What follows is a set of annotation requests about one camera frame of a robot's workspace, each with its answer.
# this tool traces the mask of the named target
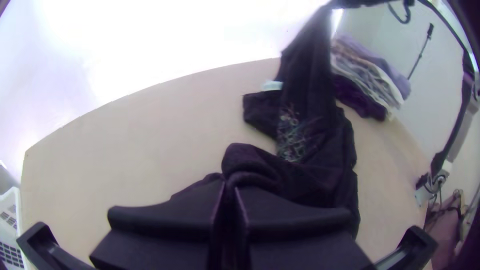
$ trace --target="black pole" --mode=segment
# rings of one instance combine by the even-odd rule
[[[426,39],[425,43],[423,44],[423,47],[421,48],[420,54],[418,55],[418,58],[415,61],[415,64],[413,65],[413,68],[410,71],[410,74],[408,75],[408,79],[412,77],[412,74],[414,73],[415,69],[417,68],[417,65],[420,62],[420,58],[424,55],[424,50],[425,47],[427,47],[427,42],[432,39],[432,32],[434,31],[434,25],[430,23],[430,27],[428,28],[428,31],[426,32]]]

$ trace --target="clothing tag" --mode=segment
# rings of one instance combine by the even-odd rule
[[[282,89],[284,83],[281,81],[267,80],[261,87],[262,91],[273,91]]]

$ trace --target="embroidered pattern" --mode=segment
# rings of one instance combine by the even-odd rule
[[[303,125],[297,118],[293,106],[280,109],[277,126],[277,156],[289,162],[300,162],[305,155],[305,136]]]

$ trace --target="stack of folded clothes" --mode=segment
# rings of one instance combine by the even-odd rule
[[[407,78],[347,35],[332,40],[330,53],[336,98],[363,118],[392,119],[411,92]]]

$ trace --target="white plastic crate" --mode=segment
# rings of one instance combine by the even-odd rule
[[[20,251],[20,190],[10,188],[0,195],[0,260],[8,270],[27,270],[27,258]]]

